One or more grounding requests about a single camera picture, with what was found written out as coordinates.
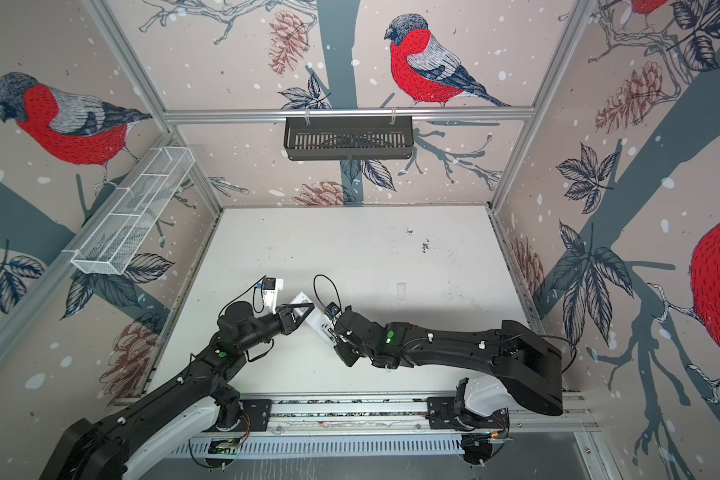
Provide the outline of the horizontal aluminium frame bar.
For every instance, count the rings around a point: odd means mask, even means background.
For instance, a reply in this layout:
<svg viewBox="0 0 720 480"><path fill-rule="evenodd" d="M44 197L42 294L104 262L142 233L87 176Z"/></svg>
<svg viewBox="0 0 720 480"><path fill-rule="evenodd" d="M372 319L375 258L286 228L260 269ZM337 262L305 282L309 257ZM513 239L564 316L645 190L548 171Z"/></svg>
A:
<svg viewBox="0 0 720 480"><path fill-rule="evenodd" d="M438 107L438 108L349 108L349 109L217 109L167 110L164 120L171 125L278 123L288 118L411 117L414 121L519 120L532 119L533 107Z"/></svg>

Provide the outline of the aluminium mounting rail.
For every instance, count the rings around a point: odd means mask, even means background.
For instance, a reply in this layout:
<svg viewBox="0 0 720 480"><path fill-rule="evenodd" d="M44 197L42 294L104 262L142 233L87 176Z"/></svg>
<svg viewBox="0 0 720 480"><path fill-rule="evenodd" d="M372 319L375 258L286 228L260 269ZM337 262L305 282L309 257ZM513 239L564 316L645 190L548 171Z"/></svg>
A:
<svg viewBox="0 0 720 480"><path fill-rule="evenodd" d="M503 439L519 433L598 432L598 424L583 397L565 394L563 414L546 416L517 405L492 407L486 414L506 409L508 427L503 430L432 430L425 419L428 397L455 397L453 393L381 393L381 394L248 394L242 399L270 399L273 402L268 428L257 435L385 435L458 432L478 434L491 432ZM159 433L178 441L203 433L220 433L215 429L220 406L211 397L183 407L170 420L160 421Z"/></svg>

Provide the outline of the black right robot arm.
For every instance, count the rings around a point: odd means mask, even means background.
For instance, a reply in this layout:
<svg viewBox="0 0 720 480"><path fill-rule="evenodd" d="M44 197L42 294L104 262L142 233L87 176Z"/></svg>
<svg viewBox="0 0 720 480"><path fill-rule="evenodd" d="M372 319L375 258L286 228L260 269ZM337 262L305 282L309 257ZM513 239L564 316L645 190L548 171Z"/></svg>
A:
<svg viewBox="0 0 720 480"><path fill-rule="evenodd" d="M404 322L380 325L351 308L327 308L334 350L351 367L360 358L394 370L447 366L497 378L521 407L547 416L563 413L562 354L514 320L479 332L431 330Z"/></svg>

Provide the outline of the white remote control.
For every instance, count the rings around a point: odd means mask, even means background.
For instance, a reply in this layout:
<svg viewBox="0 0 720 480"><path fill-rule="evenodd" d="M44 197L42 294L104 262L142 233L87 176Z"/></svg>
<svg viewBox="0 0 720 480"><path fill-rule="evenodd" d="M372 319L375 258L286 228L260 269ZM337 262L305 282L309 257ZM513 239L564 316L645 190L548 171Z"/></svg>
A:
<svg viewBox="0 0 720 480"><path fill-rule="evenodd" d="M313 301L304 292L300 292L291 300L291 303L301 302L312 302L315 305L314 310L304 320L304 323L308 325L325 344L327 344L330 348L334 348L337 344L335 332L327 329L326 317L320 309L319 304L316 301Z"/></svg>

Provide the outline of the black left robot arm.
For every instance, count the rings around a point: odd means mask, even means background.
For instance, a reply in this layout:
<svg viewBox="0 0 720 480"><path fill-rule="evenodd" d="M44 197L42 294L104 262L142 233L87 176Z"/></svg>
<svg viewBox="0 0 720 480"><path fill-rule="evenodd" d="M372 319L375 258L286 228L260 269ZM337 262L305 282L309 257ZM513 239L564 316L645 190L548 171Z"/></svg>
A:
<svg viewBox="0 0 720 480"><path fill-rule="evenodd" d="M217 332L176 375L118 413L68 427L41 478L138 479L213 425L234 427L242 416L240 393L229 383L249 350L293 333L313 309L311 302L284 304L256 316L248 302L225 307Z"/></svg>

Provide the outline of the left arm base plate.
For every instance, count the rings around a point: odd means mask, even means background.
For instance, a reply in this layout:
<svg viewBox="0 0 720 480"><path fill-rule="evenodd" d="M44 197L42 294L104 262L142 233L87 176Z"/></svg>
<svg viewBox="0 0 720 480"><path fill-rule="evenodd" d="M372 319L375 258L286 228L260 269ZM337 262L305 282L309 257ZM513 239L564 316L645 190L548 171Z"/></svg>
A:
<svg viewBox="0 0 720 480"><path fill-rule="evenodd" d="M220 432L265 432L273 402L270 399L242 399L219 409L215 429Z"/></svg>

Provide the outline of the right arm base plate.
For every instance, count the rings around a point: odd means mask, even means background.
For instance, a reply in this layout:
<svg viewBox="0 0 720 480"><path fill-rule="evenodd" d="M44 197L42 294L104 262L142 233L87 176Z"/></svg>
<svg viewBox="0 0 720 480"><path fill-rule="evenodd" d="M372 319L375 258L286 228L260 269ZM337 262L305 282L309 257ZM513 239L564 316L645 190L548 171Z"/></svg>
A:
<svg viewBox="0 0 720 480"><path fill-rule="evenodd" d="M487 416L474 413L463 406L455 397L428 397L425 419L432 430L473 430L503 431L509 424L509 413L500 409Z"/></svg>

